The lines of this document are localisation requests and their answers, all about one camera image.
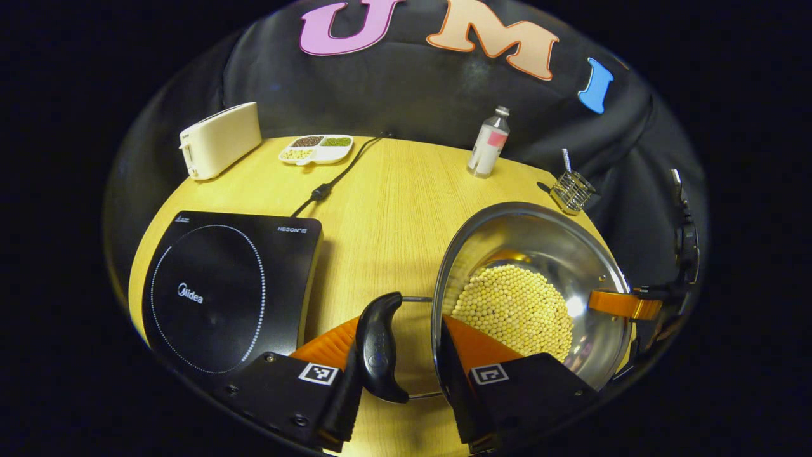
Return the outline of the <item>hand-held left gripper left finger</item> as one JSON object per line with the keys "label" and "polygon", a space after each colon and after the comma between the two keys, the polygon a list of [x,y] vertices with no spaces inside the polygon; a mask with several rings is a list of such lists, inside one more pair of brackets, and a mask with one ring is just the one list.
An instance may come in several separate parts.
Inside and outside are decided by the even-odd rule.
{"label": "hand-held left gripper left finger", "polygon": [[255,425],[302,446],[340,452],[362,399],[356,362],[359,317],[290,355],[266,351],[213,394]]}

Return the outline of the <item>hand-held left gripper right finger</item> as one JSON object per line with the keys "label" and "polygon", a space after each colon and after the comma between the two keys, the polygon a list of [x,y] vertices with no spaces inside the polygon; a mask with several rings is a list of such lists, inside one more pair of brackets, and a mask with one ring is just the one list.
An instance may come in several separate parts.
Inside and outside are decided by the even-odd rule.
{"label": "hand-held left gripper right finger", "polygon": [[452,316],[438,351],[443,390],[473,454],[528,447],[583,416],[597,391],[548,353],[524,356]]}

